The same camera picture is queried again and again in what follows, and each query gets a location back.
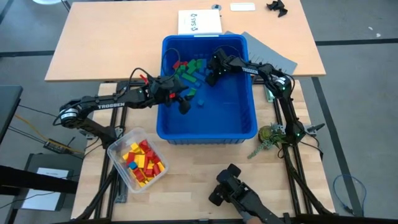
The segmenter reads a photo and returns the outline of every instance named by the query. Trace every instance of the gray floor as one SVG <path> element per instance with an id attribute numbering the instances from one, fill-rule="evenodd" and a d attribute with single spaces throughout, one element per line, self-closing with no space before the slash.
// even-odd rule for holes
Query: gray floor
<path id="1" fill-rule="evenodd" d="M 0 0 L 0 10 L 7 0 Z M 398 1 L 395 0 L 303 0 L 302 4 L 315 40 L 354 40 L 398 37 Z M 61 4 L 41 6 L 31 0 L 14 0 L 0 24 L 0 52 L 54 50 L 67 12 Z M 398 126 L 398 91 L 395 75 L 398 44 L 319 47 L 327 76 L 320 78 L 331 115 L 351 174 L 368 190 L 365 216 L 398 218 L 398 152 L 394 134 Z M 62 103 L 83 95 L 93 95 L 98 83 L 45 83 L 50 56 L 0 58 L 0 84 L 24 87 L 21 104 L 56 114 Z M 324 123 L 311 79 L 302 79 L 305 100 L 312 123 Z M 82 149 L 83 136 L 76 131 L 53 127 L 52 118 L 23 108 L 17 114 L 36 125 L 44 135 L 61 142 L 73 136 L 72 146 Z M 12 125 L 30 132 L 22 122 Z M 318 136 L 325 152 L 323 165 L 331 188 L 341 174 L 327 128 Z M 39 143 L 8 132 L 0 147 L 0 164 L 23 169 L 30 153 L 50 153 Z M 342 181 L 338 194 L 349 205 Z M 336 211 L 348 215 L 332 194 Z M 363 193 L 358 188 L 358 197 Z M 0 197 L 1 204 L 12 200 Z M 0 210 L 0 223 L 9 207 Z M 51 223 L 66 221 L 70 207 L 60 212 L 20 210 L 16 223 Z"/>

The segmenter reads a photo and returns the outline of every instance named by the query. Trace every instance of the red block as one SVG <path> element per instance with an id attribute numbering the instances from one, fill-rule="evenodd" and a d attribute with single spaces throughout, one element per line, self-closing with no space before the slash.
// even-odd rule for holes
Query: red block
<path id="1" fill-rule="evenodd" d="M 154 170 L 153 169 L 147 169 L 145 171 L 145 176 L 147 176 L 147 177 L 155 177 Z"/>
<path id="2" fill-rule="evenodd" d="M 148 158 L 147 156 L 145 156 L 145 162 L 144 162 L 144 173 L 146 173 L 146 172 L 147 172 L 148 163 L 149 163 L 149 158 Z"/>
<path id="3" fill-rule="evenodd" d="M 127 160 L 126 160 L 127 166 L 129 166 L 130 162 L 134 161 L 135 157 L 136 157 L 136 155 L 134 153 L 129 152 L 129 155 L 128 155 Z"/>
<path id="4" fill-rule="evenodd" d="M 180 61 L 176 61 L 175 64 L 173 65 L 174 70 L 178 69 L 178 66 L 180 65 Z"/>
<path id="5" fill-rule="evenodd" d="M 136 178 L 139 182 L 143 182 L 145 180 L 144 175 L 138 168 L 134 169 L 132 172 L 134 173 L 134 175 L 136 176 Z"/>
<path id="6" fill-rule="evenodd" d="M 160 174 L 160 169 L 159 169 L 159 166 L 157 164 L 154 165 L 154 173 L 155 173 L 155 175 L 159 175 Z"/>
<path id="7" fill-rule="evenodd" d="M 145 156 L 146 156 L 148 159 L 153 160 L 154 157 L 156 156 L 156 154 L 155 154 L 155 152 L 154 152 L 153 150 L 148 150 L 148 151 L 146 152 Z"/>
<path id="8" fill-rule="evenodd" d="M 148 145 L 148 142 L 146 140 L 143 140 L 142 142 L 139 143 L 139 147 L 147 153 L 148 150 L 150 150 L 150 146 Z"/>
<path id="9" fill-rule="evenodd" d="M 154 164 L 156 164 L 156 163 L 160 162 L 160 159 L 159 159 L 159 157 L 157 157 L 156 154 L 155 154 L 155 156 L 154 156 L 154 158 L 153 158 L 152 161 L 154 161 Z"/>

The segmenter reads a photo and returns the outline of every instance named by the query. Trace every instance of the green wooden block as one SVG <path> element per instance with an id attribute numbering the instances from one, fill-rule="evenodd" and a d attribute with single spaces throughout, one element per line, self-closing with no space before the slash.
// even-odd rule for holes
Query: green wooden block
<path id="1" fill-rule="evenodd" d="M 195 83 L 197 81 L 197 79 L 195 77 L 192 77 L 186 73 L 182 74 L 182 78 L 184 78 L 192 83 Z"/>
<path id="2" fill-rule="evenodd" d="M 197 60 L 197 69 L 201 69 L 202 63 L 203 63 L 203 59 Z"/>
<path id="3" fill-rule="evenodd" d="M 197 61 L 195 59 L 192 59 L 190 62 L 188 62 L 188 68 L 196 67 Z"/>
<path id="4" fill-rule="evenodd" d="M 189 91 L 187 96 L 195 96 L 196 93 L 197 93 L 197 90 L 194 88 L 191 88 L 191 90 Z"/>
<path id="5" fill-rule="evenodd" d="M 196 67 L 189 67 L 187 73 L 188 73 L 189 75 L 192 75 L 192 73 L 194 73 L 194 72 L 196 71 L 196 69 L 197 69 Z"/>

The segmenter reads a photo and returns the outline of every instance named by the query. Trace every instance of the blue block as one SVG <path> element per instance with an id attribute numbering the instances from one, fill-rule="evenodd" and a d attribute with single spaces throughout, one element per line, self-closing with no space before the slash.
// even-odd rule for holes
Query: blue block
<path id="1" fill-rule="evenodd" d="M 229 45 L 238 50 L 228 49 L 227 55 L 238 57 L 240 54 L 244 61 L 249 60 L 246 40 L 241 35 L 233 34 L 201 38 L 191 35 L 171 35 L 163 41 L 162 55 L 166 50 L 175 48 L 182 56 L 182 60 L 191 60 L 195 54 L 200 59 L 209 60 L 215 47 L 221 45 Z M 171 68 L 177 60 L 177 54 L 167 54 L 164 67 Z M 168 73 L 162 72 L 161 76 L 164 77 L 166 74 Z M 181 78 L 181 81 L 190 88 L 196 88 L 194 83 L 184 78 Z M 156 131 L 160 138 L 171 144 L 237 144 L 257 134 L 249 75 L 244 73 L 226 75 L 213 87 L 202 81 L 199 82 L 203 86 L 197 90 L 192 101 L 194 105 L 186 114 L 180 113 L 178 103 L 158 106 Z M 182 95 L 186 95 L 189 91 L 184 90 Z M 206 107 L 200 107 L 197 104 L 198 100 L 205 101 Z"/>
<path id="2" fill-rule="evenodd" d="M 205 102 L 203 100 L 198 100 L 198 105 L 199 106 L 203 106 L 205 104 Z"/>
<path id="3" fill-rule="evenodd" d="M 202 72 L 202 73 L 204 73 L 206 67 L 207 67 L 207 60 L 206 60 L 206 59 L 202 59 L 202 61 L 201 61 L 201 68 L 199 69 L 199 71 Z"/>
<path id="4" fill-rule="evenodd" d="M 132 170 L 137 169 L 137 164 L 136 164 L 136 162 L 134 162 L 134 161 L 130 162 L 129 167 L 130 167 L 130 169 L 132 169 Z"/>
<path id="5" fill-rule="evenodd" d="M 204 77 L 203 75 L 201 75 L 200 73 L 197 73 L 197 72 L 194 72 L 193 74 L 192 74 L 195 78 L 197 78 L 197 79 L 199 79 L 199 80 L 201 80 L 201 81 L 205 81 L 205 79 L 206 79 L 206 77 Z"/>

